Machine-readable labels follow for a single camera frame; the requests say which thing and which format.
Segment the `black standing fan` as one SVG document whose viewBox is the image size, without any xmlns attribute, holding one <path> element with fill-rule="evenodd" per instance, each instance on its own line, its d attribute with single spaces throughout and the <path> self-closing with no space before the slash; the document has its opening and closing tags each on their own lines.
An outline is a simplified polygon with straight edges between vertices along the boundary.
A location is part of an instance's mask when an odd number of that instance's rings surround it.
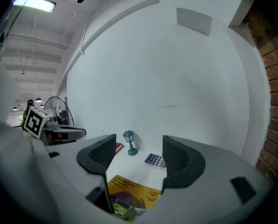
<svg viewBox="0 0 278 224">
<path fill-rule="evenodd" d="M 72 114 L 67 106 L 67 104 L 57 96 L 50 97 L 43 109 L 46 113 L 51 116 L 55 116 L 58 124 L 75 126 Z"/>
</svg>

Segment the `rectangular ceiling light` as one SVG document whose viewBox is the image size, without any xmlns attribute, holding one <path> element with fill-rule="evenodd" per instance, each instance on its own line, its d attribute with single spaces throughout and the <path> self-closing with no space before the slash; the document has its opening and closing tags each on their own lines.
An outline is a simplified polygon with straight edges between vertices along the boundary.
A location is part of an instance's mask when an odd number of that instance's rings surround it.
<svg viewBox="0 0 278 224">
<path fill-rule="evenodd" d="M 15 0 L 13 5 L 35 8 L 48 13 L 52 13 L 56 7 L 56 3 L 49 0 Z"/>
</svg>

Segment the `small green lantern lamp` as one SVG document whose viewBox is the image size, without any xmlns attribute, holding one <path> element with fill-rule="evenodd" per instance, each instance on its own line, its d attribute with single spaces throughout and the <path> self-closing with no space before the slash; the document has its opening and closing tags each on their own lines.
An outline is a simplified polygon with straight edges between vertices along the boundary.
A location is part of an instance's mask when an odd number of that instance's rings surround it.
<svg viewBox="0 0 278 224">
<path fill-rule="evenodd" d="M 135 156 L 138 153 L 138 150 L 133 146 L 132 142 L 134 141 L 134 132 L 131 130 L 126 130 L 123 133 L 125 141 L 129 144 L 128 155 Z"/>
</svg>

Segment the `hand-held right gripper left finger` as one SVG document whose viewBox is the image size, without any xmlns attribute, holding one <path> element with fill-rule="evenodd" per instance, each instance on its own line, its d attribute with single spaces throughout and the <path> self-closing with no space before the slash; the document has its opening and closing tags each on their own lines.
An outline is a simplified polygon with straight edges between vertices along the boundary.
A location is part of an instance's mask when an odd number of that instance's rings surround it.
<svg viewBox="0 0 278 224">
<path fill-rule="evenodd" d="M 66 180 L 90 203 L 113 213 L 106 171 L 116 154 L 116 134 L 47 147 Z"/>
</svg>

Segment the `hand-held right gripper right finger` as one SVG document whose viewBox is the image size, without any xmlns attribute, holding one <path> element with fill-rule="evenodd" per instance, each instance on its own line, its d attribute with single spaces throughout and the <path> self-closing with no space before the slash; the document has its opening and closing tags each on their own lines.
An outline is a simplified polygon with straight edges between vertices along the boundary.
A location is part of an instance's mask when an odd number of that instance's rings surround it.
<svg viewBox="0 0 278 224">
<path fill-rule="evenodd" d="M 226 149 L 163 136 L 167 176 L 152 209 L 157 221 L 243 221 L 268 196 L 271 182 Z"/>
</svg>

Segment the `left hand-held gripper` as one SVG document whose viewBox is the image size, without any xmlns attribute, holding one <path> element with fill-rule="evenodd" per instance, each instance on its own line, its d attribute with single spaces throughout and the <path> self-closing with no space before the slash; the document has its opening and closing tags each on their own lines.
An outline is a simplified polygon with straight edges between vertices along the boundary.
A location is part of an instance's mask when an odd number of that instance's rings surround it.
<svg viewBox="0 0 278 224">
<path fill-rule="evenodd" d="M 56 128 L 57 138 L 61 141 L 78 140 L 86 136 L 86 130 L 74 126 L 58 126 L 55 116 L 37 107 L 30 107 L 23 128 L 44 145 L 52 143 L 52 130 Z"/>
</svg>

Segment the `grey calculator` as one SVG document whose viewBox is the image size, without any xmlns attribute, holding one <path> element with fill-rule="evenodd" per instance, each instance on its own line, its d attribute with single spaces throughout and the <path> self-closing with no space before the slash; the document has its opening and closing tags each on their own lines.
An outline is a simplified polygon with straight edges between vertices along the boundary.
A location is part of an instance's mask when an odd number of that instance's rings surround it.
<svg viewBox="0 0 278 224">
<path fill-rule="evenodd" d="M 149 167 L 153 167 L 153 168 L 157 168 L 157 169 L 166 169 L 166 163 L 165 163 L 163 156 L 158 155 L 158 154 L 150 153 L 145 158 L 144 164 Z"/>
</svg>

